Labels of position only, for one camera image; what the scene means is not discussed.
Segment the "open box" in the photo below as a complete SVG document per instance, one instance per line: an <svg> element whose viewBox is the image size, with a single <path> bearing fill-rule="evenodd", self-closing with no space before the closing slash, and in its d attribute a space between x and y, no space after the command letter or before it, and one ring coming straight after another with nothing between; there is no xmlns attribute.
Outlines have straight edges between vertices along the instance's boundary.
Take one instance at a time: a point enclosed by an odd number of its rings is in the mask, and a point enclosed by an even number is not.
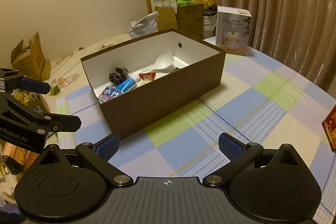
<svg viewBox="0 0 336 224"><path fill-rule="evenodd" d="M111 85L108 74L115 67L123 66L132 75L150 67L166 53L174 56L174 64L157 73L153 82L105 103L98 100L105 87ZM103 49L81 62L105 120L122 139L217 87L225 54L210 43L169 29ZM169 73L175 67L180 70Z"/></svg>

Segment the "white ladle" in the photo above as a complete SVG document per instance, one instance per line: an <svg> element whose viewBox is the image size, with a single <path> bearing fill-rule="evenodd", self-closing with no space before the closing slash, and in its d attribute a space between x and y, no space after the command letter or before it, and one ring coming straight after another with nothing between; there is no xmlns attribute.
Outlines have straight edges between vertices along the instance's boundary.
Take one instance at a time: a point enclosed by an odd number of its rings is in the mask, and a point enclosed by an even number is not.
<svg viewBox="0 0 336 224"><path fill-rule="evenodd" d="M163 54L157 58L155 64L152 67L147 68L141 72L148 70L165 70L168 69L173 63L174 57L171 54Z"/></svg>

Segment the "red snack package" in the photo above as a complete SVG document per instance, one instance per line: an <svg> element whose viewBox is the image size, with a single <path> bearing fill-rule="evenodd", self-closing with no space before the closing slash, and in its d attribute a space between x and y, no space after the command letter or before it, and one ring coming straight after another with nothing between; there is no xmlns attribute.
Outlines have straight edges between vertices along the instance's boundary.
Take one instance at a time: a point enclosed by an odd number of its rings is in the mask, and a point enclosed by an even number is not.
<svg viewBox="0 0 336 224"><path fill-rule="evenodd" d="M154 81L155 75L156 75L155 72L140 73L139 74L141 80L149 80L149 81Z"/></svg>
<svg viewBox="0 0 336 224"><path fill-rule="evenodd" d="M322 122L331 150L336 152L336 105Z"/></svg>

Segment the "plaid tablecloth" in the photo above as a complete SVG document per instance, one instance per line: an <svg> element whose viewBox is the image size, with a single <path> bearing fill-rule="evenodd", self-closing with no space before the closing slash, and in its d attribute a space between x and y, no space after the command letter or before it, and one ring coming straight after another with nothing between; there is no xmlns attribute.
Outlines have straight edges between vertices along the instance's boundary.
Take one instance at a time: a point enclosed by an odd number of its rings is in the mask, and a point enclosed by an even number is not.
<svg viewBox="0 0 336 224"><path fill-rule="evenodd" d="M214 43L214 38L207 39ZM110 163L134 180L138 176L199 176L229 160L218 137L229 132L265 148L291 143L322 189L314 220L331 223L336 210L335 156L321 122L335 100L280 62L249 49L249 56L226 55L221 85L198 100L124 139ZM61 148L73 148L110 134L88 85L59 98L55 112L78 115L76 133L60 133Z"/></svg>

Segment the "yellow plastic bag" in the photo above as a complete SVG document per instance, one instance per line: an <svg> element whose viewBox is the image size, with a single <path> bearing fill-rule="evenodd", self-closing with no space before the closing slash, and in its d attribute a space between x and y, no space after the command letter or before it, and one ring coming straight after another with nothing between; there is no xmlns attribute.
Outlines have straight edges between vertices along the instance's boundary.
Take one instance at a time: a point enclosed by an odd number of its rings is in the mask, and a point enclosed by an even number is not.
<svg viewBox="0 0 336 224"><path fill-rule="evenodd" d="M214 5L215 0L194 0L197 4L203 4L204 10L208 9L211 5Z"/></svg>

